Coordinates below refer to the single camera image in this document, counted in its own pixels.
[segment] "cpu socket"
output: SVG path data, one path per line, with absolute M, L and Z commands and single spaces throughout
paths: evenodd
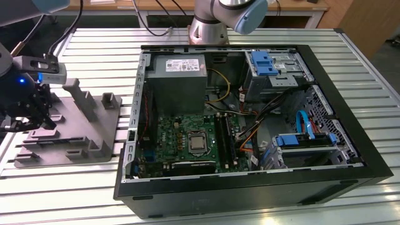
M 203 131 L 188 132 L 189 153 L 201 156 L 207 152 L 207 135 Z

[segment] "aluminum table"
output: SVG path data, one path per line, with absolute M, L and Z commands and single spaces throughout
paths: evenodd
M 56 53 L 69 78 L 92 95 L 123 96 L 113 158 L 107 163 L 16 169 L 27 134 L 8 134 L 0 146 L 0 224 L 364 224 L 400 221 L 400 97 L 345 34 L 333 30 L 260 29 L 232 44 L 309 45 L 395 176 L 323 205 L 141 220 L 112 199 L 120 148 L 127 138 L 140 45 L 188 43 L 187 29 L 153 37 L 144 29 L 77 29 Z M 59 85 L 52 91 L 68 96 Z

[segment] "sticker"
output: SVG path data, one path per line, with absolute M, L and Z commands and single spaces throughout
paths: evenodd
M 276 68 L 276 69 L 284 69 L 284 68 L 285 68 L 285 65 L 277 63 L 277 64 L 275 64 L 275 68 Z
M 265 148 L 268 146 L 268 142 L 267 141 L 263 141 L 261 142 L 261 145 L 260 145 L 260 148 Z
M 239 101 L 244 102 L 245 94 L 240 93 L 239 94 Z
M 252 161 L 252 163 L 255 164 L 255 165 L 259 165 L 259 160 L 257 160 L 257 158 L 255 157 L 255 156 L 251 156 L 251 159 L 249 159 L 251 161 Z
M 135 9 L 133 6 L 119 6 L 117 9 Z
M 200 71 L 199 60 L 167 60 L 165 71 Z

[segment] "blue led light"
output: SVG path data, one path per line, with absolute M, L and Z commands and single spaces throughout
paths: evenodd
M 43 81 L 43 73 L 37 73 L 39 77 L 37 77 L 37 81 L 39 83 Z

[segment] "power supply label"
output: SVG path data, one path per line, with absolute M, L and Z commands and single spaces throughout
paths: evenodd
M 200 71 L 199 60 L 167 60 L 165 71 Z

